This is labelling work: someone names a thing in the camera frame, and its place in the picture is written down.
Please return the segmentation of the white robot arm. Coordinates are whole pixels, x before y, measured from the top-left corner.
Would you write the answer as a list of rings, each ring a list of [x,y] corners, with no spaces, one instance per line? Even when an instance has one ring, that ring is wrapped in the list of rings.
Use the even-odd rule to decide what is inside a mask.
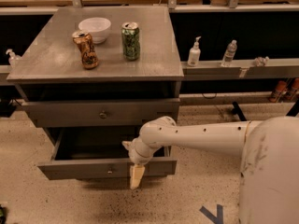
[[[239,224],[299,224],[299,118],[276,117],[178,126],[170,117],[147,122],[122,143],[136,189],[162,147],[188,147],[241,157]]]

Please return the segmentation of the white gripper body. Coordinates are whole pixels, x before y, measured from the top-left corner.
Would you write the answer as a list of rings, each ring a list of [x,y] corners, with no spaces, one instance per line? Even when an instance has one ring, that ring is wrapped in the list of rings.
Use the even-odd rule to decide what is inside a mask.
[[[133,164],[137,165],[147,164],[161,147],[161,144],[141,136],[127,142],[129,158]]]

